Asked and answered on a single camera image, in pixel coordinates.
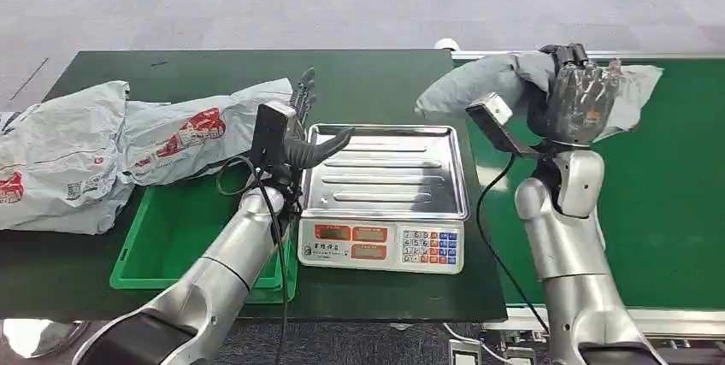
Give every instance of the green plastic crate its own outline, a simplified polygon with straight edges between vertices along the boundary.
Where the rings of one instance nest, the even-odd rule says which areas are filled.
[[[232,191],[246,181],[241,167],[224,174]],[[115,289],[162,290],[172,285],[204,253],[239,206],[239,196],[222,196],[215,176],[149,187],[139,205],[110,284]],[[285,242],[287,300],[297,287],[295,244]],[[275,252],[259,274],[246,303],[282,303],[282,275]]]

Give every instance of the red digital display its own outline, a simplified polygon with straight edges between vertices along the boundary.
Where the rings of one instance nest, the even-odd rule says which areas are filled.
[[[315,237],[318,239],[350,240],[350,228],[334,224],[315,224]]]
[[[352,246],[352,258],[359,260],[384,260],[387,248],[384,245],[355,244]]]
[[[387,240],[387,228],[378,227],[355,227],[352,232],[354,241],[367,241],[369,243],[385,243]]]

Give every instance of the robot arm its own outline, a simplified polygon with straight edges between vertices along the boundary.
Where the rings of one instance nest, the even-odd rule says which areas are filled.
[[[506,130],[518,102],[502,94],[486,94],[467,112],[494,148],[537,160],[515,197],[545,291],[550,357],[561,365],[665,364],[620,299],[597,218],[604,161],[589,144],[604,129],[619,79],[590,62],[580,44],[545,51],[556,78],[548,92],[523,96],[540,144],[529,147]]]
[[[259,106],[249,159],[257,184],[204,254],[178,282],[143,307],[109,322],[76,353],[74,365],[211,363],[264,264],[284,237],[298,199],[298,175],[342,150],[352,130],[325,144],[303,142],[313,72],[291,104]],[[268,177],[260,181],[260,176]],[[282,233],[276,235],[275,225]]]

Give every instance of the keypad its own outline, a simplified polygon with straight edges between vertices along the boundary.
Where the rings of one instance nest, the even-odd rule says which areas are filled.
[[[458,234],[403,230],[402,260],[417,264],[450,264],[457,261]]]

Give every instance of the gray carpet floor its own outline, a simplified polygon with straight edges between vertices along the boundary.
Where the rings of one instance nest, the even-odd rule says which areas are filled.
[[[0,0],[0,110],[39,102],[78,50],[430,48],[440,38],[466,50],[577,41],[716,53],[725,0]],[[238,324],[217,363],[271,363],[278,331]],[[292,325],[284,363],[444,364],[447,339],[435,325]],[[69,358],[19,361],[0,344],[0,365]]]

